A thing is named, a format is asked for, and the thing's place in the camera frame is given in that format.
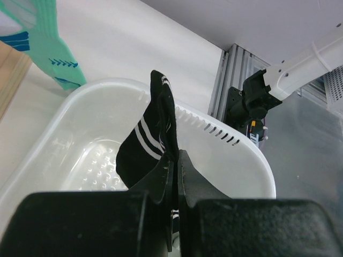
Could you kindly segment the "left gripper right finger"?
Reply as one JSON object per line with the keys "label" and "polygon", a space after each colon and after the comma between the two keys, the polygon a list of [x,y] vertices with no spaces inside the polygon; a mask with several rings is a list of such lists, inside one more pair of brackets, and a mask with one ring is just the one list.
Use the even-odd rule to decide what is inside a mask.
{"label": "left gripper right finger", "polygon": [[329,216],[313,201],[232,199],[184,150],[177,179],[181,256],[342,256]]}

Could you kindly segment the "black sock white stripes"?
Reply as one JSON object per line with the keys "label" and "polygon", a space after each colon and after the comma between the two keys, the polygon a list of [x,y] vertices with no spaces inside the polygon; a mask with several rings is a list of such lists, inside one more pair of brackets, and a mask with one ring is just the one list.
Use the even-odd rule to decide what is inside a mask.
{"label": "black sock white stripes", "polygon": [[144,114],[116,156],[116,172],[127,188],[134,187],[150,172],[165,176],[169,163],[176,163],[179,158],[170,82],[156,70],[151,72],[150,95]]}

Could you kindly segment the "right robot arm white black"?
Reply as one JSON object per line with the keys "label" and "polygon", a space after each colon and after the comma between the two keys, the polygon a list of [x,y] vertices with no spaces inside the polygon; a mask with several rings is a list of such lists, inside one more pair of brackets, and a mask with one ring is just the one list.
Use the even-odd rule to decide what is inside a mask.
{"label": "right robot arm white black", "polygon": [[296,56],[259,70],[243,82],[242,90],[230,88],[226,124],[238,130],[263,119],[294,91],[342,66],[342,28],[336,28]]}

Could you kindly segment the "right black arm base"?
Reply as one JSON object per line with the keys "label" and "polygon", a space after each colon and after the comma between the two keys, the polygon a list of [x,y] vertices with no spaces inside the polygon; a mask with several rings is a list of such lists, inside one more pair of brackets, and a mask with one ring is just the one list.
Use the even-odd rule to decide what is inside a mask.
{"label": "right black arm base", "polygon": [[235,87],[228,90],[225,124],[250,137],[250,134],[264,136],[264,119],[252,119],[243,104],[241,91]]}

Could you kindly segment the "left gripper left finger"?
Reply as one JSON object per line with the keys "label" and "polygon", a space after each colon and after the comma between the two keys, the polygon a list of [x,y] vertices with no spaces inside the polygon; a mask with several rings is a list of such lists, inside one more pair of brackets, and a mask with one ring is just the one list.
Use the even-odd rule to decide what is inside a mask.
{"label": "left gripper left finger", "polygon": [[128,191],[30,194],[9,221],[1,256],[167,256],[173,171],[162,159]]}

